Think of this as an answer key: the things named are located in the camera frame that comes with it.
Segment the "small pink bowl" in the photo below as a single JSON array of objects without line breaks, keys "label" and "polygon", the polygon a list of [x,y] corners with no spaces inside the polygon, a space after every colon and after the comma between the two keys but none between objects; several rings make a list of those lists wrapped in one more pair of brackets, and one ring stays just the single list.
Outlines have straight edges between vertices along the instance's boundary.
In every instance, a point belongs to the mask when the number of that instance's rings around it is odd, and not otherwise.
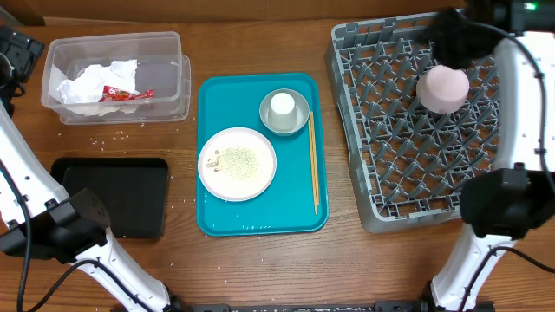
[{"label": "small pink bowl", "polygon": [[462,70],[438,65],[417,82],[416,95],[429,111],[450,114],[462,108],[469,87],[467,75]]}]

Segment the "white napkin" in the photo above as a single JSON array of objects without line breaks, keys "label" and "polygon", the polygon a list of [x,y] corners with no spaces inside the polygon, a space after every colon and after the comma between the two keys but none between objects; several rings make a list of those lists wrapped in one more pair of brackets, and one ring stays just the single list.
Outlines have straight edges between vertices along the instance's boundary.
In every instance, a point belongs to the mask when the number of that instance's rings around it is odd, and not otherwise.
[{"label": "white napkin", "polygon": [[74,80],[63,80],[56,91],[60,94],[62,103],[73,113],[84,116],[114,113],[120,108],[99,102],[103,88],[110,86],[138,94],[135,83],[137,68],[136,59],[112,61],[109,66],[89,65]]}]

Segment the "red sauce packet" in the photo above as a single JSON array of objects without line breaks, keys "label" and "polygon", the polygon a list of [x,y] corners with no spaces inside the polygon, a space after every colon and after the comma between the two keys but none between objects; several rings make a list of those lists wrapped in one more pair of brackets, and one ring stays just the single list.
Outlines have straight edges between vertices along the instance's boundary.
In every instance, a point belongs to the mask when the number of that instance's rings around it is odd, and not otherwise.
[{"label": "red sauce packet", "polygon": [[148,99],[153,97],[154,97],[154,91],[152,89],[149,89],[144,93],[135,94],[119,88],[105,86],[103,88],[102,97],[99,99],[99,102],[134,101],[134,100]]}]

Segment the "gray dishwasher rack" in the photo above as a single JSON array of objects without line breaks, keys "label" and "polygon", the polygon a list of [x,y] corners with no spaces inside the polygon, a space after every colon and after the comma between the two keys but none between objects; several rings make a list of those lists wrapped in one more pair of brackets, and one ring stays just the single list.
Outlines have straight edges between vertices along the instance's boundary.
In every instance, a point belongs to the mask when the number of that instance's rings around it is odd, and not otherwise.
[{"label": "gray dishwasher rack", "polygon": [[362,227],[400,231],[460,216],[463,183],[489,172],[499,142],[500,92],[491,56],[466,70],[456,112],[428,111],[416,84],[436,65],[419,42],[430,14],[335,26],[326,54]]}]

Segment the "wooden chopstick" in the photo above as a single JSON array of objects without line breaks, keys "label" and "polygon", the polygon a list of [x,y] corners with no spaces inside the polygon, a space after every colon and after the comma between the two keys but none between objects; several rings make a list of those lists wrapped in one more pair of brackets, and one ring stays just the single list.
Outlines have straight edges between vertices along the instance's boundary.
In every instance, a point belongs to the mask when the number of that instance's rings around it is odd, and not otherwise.
[{"label": "wooden chopstick", "polygon": [[310,111],[310,117],[312,120],[312,128],[313,128],[313,141],[314,141],[314,160],[315,160],[315,167],[317,171],[317,197],[318,197],[318,205],[319,205],[319,184],[318,184],[318,170],[317,170],[317,150],[316,150],[316,135],[315,135],[315,125],[314,125],[314,114]]},{"label": "wooden chopstick", "polygon": [[312,128],[312,120],[309,116],[307,120],[307,128],[308,128],[308,135],[309,135],[309,149],[310,149],[310,168],[311,168],[311,182],[312,182],[312,191],[313,191],[313,199],[314,199],[314,212],[315,215],[318,215],[317,206],[318,206],[318,197],[317,197],[317,171],[315,167],[315,160],[314,160],[314,141],[313,141],[313,128]]}]

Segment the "gray bowl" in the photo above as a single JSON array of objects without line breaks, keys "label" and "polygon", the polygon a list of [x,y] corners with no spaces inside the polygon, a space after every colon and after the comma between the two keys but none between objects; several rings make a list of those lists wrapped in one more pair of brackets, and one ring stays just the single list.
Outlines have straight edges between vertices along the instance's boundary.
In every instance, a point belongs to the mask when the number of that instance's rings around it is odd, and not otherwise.
[{"label": "gray bowl", "polygon": [[[268,121],[268,112],[269,112],[269,109],[270,109],[270,99],[274,94],[280,93],[280,92],[285,92],[285,93],[290,94],[296,102],[296,109],[297,109],[297,123],[296,123],[296,125],[293,128],[287,129],[285,131],[280,131],[279,129],[276,129]],[[274,134],[277,134],[277,135],[281,135],[281,136],[289,136],[289,135],[292,135],[292,134],[298,132],[305,125],[305,123],[309,119],[310,106],[309,106],[308,101],[300,93],[298,93],[298,91],[295,91],[295,90],[292,90],[292,89],[287,89],[287,88],[282,88],[282,89],[277,89],[277,90],[271,91],[270,93],[268,93],[264,97],[264,99],[261,102],[260,108],[259,108],[259,115],[260,115],[260,119],[263,122],[263,124],[271,132],[273,132]]]}]

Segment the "white paper cup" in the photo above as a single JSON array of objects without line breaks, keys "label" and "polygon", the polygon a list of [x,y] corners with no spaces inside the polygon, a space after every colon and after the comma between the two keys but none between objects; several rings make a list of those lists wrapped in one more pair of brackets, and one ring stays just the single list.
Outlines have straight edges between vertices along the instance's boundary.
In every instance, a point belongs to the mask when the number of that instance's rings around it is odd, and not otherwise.
[{"label": "white paper cup", "polygon": [[291,129],[296,125],[296,102],[290,94],[280,92],[271,97],[268,121],[280,131]]}]

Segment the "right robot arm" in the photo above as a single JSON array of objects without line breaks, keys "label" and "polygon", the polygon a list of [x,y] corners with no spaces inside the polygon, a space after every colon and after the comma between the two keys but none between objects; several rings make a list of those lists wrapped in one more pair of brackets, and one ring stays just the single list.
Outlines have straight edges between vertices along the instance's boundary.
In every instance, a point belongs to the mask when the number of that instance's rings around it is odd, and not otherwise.
[{"label": "right robot arm", "polygon": [[501,257],[554,214],[554,4],[470,1],[439,10],[420,35],[452,69],[492,55],[499,73],[493,168],[461,187],[463,227],[411,311],[491,311],[477,296]]}]

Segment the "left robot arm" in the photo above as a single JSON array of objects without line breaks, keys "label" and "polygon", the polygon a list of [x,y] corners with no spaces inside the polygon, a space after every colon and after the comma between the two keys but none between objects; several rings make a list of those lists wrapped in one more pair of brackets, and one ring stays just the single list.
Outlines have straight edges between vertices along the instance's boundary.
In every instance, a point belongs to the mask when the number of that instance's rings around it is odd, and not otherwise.
[{"label": "left robot arm", "polygon": [[23,258],[16,310],[23,310],[31,259],[56,259],[94,278],[128,311],[187,311],[161,281],[150,276],[122,248],[110,229],[99,198],[84,189],[71,196],[42,166],[12,120],[16,89],[25,77],[10,51],[23,52],[28,75],[44,50],[43,43],[1,28],[1,236],[4,254]]}]

